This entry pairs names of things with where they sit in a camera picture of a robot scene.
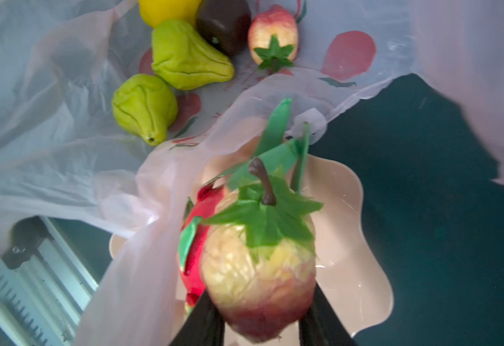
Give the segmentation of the green pear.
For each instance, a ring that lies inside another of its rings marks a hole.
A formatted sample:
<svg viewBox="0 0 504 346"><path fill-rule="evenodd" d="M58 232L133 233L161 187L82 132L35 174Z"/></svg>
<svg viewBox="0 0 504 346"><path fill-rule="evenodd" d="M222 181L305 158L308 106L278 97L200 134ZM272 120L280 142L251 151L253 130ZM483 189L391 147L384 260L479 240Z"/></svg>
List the green pear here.
<svg viewBox="0 0 504 346"><path fill-rule="evenodd" d="M228 82L235 76L231 60L210 46L193 25L178 19L164 20L153 29L152 70L182 91Z"/></svg>

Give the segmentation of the small strawberry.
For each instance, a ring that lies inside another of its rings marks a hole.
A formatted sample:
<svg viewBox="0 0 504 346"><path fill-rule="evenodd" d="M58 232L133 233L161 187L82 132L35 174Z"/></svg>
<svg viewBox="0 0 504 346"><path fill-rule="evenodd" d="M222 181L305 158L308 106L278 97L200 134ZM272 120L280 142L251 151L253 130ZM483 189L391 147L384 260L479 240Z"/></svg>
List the small strawberry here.
<svg viewBox="0 0 504 346"><path fill-rule="evenodd" d="M293 191L280 170L259 158L255 181L224 197L200 258L201 280L223 320L250 343L279 337L312 305L316 286L315 226L323 204Z"/></svg>

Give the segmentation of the dark purple plum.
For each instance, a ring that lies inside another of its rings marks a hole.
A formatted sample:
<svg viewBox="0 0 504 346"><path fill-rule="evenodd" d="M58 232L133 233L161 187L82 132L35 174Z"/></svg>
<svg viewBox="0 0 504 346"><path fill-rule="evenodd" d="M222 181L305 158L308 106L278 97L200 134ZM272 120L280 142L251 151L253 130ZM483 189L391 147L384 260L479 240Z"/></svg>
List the dark purple plum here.
<svg viewBox="0 0 504 346"><path fill-rule="evenodd" d="M248 44L251 11L245 0L205 0L198 12L198 33L226 56L235 56Z"/></svg>

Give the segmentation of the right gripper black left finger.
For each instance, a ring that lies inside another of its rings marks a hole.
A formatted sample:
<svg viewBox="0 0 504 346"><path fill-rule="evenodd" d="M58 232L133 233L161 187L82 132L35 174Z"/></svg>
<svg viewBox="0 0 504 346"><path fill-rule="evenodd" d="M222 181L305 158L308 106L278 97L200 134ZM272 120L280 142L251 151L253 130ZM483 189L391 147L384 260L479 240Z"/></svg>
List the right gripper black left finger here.
<svg viewBox="0 0 504 346"><path fill-rule="evenodd" d="M169 346L223 346L225 321L204 291Z"/></svg>

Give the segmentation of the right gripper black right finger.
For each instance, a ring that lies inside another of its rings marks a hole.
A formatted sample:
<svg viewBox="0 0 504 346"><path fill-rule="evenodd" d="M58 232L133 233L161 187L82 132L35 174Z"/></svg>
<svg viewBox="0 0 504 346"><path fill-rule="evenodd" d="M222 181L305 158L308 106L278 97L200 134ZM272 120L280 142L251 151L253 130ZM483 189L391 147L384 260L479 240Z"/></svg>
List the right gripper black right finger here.
<svg viewBox="0 0 504 346"><path fill-rule="evenodd" d="M299 320L299 343L301 346L357 346L318 283L311 307Z"/></svg>

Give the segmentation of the green apple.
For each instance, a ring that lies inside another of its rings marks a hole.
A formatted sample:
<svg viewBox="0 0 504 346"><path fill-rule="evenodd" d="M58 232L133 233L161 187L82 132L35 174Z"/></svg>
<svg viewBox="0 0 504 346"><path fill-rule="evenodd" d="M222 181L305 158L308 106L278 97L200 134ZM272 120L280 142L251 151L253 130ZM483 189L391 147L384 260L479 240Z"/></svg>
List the green apple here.
<svg viewBox="0 0 504 346"><path fill-rule="evenodd" d="M112 111L122 129L157 146L167 139L178 115L178 102L162 79L136 74L114 92Z"/></svg>

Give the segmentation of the pink green dragon fruit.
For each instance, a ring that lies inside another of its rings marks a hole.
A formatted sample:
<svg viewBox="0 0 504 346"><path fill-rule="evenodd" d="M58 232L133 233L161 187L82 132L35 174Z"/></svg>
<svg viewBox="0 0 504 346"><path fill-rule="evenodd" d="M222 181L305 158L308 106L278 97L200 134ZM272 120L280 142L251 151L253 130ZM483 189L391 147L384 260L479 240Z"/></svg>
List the pink green dragon fruit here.
<svg viewBox="0 0 504 346"><path fill-rule="evenodd" d="M219 202L230 191L255 179L248 173L253 158L260 158L268 173L288 173L307 154L309 138L284 141L291 115L292 99L283 99L271 113L256 150L243 161L217 174L200 187L195 203L187 202L184 225L178 244L178 270L186 288L185 310L189 314L197 305L205 286L199 272L199 262L207 240L208 226L199 223L214 215Z"/></svg>

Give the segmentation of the pink plastic bag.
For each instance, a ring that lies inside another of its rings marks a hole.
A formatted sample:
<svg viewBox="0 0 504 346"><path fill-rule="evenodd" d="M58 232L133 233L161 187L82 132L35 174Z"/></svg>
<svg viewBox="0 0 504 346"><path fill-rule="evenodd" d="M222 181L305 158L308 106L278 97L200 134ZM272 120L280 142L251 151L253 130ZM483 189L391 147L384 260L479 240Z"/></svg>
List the pink plastic bag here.
<svg viewBox="0 0 504 346"><path fill-rule="evenodd" d="M112 115L151 30L135 1L0 1L0 253L31 216L75 219L128 238L76 345L167 341L186 199L220 151L245 144L286 97L330 123L414 74L453 102L504 186L504 1L285 1L301 52L265 76L247 54L231 83L199 91L199 118L151 148Z"/></svg>

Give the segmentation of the red apple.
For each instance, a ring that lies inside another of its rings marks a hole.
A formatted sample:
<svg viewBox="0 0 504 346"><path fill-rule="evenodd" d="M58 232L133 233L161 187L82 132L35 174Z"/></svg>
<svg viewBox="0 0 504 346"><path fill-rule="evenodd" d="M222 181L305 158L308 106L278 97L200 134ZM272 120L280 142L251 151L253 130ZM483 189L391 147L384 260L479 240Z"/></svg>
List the red apple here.
<svg viewBox="0 0 504 346"><path fill-rule="evenodd" d="M278 4L258 14L248 31L248 46L259 69L276 73L292 67L299 49L294 16Z"/></svg>

